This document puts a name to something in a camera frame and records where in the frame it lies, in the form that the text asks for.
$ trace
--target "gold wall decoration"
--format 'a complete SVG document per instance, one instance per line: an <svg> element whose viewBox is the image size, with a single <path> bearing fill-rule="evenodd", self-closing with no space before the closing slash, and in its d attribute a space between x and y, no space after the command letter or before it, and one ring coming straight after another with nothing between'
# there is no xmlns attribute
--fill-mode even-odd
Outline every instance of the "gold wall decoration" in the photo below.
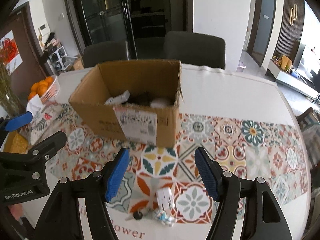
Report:
<svg viewBox="0 0 320 240"><path fill-rule="evenodd" d="M294 21L297 20L297 16L298 16L298 5L295 3L293 8L290 9L289 23L291 26L293 26Z"/></svg>

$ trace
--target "door handle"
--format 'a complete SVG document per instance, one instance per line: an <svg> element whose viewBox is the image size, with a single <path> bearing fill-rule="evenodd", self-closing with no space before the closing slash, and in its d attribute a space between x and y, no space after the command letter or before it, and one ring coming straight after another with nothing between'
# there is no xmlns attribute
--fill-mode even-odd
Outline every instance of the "door handle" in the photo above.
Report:
<svg viewBox="0 0 320 240"><path fill-rule="evenodd" d="M124 15L125 15L125 18L128 19L128 10L127 10L127 4L124 3L124 7L123 7L123 11L124 11Z"/></svg>

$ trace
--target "glass cabinet door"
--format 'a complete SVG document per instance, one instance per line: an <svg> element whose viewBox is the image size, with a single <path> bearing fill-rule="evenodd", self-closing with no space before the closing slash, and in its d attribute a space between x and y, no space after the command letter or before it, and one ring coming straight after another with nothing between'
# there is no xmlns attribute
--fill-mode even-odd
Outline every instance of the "glass cabinet door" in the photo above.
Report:
<svg viewBox="0 0 320 240"><path fill-rule="evenodd" d="M131 58L137 53L127 0L75 0L86 45L127 40Z"/></svg>

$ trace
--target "small toy figure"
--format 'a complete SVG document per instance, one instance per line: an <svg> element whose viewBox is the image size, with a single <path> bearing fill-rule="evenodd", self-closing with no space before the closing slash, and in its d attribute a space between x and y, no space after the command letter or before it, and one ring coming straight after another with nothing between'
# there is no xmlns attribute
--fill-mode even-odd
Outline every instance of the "small toy figure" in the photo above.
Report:
<svg viewBox="0 0 320 240"><path fill-rule="evenodd" d="M176 218L167 215L165 211L159 210L158 208L154 210L153 217L155 220L159 220L163 225L168 225L169 227L172 227L173 224L177 222Z"/></svg>

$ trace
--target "orange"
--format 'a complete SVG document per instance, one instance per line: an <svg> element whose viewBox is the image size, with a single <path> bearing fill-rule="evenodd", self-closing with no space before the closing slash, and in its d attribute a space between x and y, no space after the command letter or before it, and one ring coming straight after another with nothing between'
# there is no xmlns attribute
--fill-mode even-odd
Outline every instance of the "orange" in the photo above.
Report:
<svg viewBox="0 0 320 240"><path fill-rule="evenodd" d="M47 81L45 81L45 80L41 80L40 82L39 82L39 86L41 86L41 85L45 85L46 87L48 87L48 83L47 83Z"/></svg>
<svg viewBox="0 0 320 240"><path fill-rule="evenodd" d="M47 89L48 89L48 86L46 86L46 85L39 85L39 87L38 87L38 95L39 95L40 97L42 97L42 96L44 95L44 93L47 91Z"/></svg>
<svg viewBox="0 0 320 240"><path fill-rule="evenodd" d="M54 79L53 77L46 77L44 81L46 81L48 83L48 87L50 87Z"/></svg>
<svg viewBox="0 0 320 240"><path fill-rule="evenodd" d="M39 83L34 83L31 87L31 92L36 92L38 91Z"/></svg>
<svg viewBox="0 0 320 240"><path fill-rule="evenodd" d="M30 101L31 98L33 98L36 94L37 94L36 92L32 91L28 96L28 101Z"/></svg>

